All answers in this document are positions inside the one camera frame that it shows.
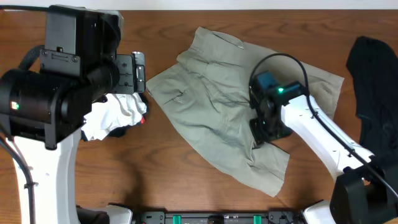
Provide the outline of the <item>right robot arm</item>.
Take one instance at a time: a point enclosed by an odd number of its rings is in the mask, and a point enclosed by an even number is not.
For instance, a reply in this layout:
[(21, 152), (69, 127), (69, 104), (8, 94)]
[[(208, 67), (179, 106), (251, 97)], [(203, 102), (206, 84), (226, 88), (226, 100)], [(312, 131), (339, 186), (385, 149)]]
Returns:
[(335, 186), (330, 201), (302, 211), (304, 223), (385, 223), (397, 218), (397, 158), (375, 156), (345, 134), (300, 82), (280, 85), (271, 72), (250, 78), (250, 120), (257, 145), (297, 133)]

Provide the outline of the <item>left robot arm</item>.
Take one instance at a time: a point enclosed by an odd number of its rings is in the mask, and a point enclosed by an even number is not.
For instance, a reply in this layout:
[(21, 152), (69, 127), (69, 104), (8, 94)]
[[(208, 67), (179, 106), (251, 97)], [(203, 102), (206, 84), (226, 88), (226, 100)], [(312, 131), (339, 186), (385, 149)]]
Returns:
[(1, 77), (1, 147), (14, 161), (22, 223), (133, 223), (117, 203), (76, 204), (75, 164), (85, 116), (108, 103), (117, 118), (146, 89), (142, 52), (119, 54), (118, 11), (52, 5), (45, 43)]

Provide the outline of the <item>grey-green shorts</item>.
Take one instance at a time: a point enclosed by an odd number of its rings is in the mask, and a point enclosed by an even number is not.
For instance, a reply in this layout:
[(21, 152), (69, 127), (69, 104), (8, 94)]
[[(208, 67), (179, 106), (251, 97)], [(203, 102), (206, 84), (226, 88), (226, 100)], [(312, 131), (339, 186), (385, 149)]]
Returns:
[(270, 70), (277, 81), (308, 80), (318, 105), (333, 117), (343, 78), (222, 32), (198, 28), (190, 48), (147, 82), (147, 91), (178, 133), (218, 170), (275, 196), (289, 155), (273, 144), (255, 145), (249, 121), (249, 77)]

